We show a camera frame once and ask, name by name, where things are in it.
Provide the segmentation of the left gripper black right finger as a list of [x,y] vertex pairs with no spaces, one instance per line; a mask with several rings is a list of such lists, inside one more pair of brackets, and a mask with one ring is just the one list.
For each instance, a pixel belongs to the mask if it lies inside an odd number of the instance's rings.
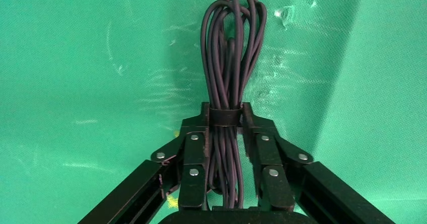
[[275,123],[242,104],[246,153],[253,165],[262,222],[391,223],[391,219],[306,151]]

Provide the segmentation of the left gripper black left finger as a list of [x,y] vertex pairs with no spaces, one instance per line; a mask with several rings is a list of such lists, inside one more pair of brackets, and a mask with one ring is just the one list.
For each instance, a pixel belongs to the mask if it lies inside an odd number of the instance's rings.
[[180,134],[151,154],[80,223],[149,223],[167,196],[179,190],[179,210],[161,223],[182,223],[191,210],[206,210],[209,104],[182,121]]

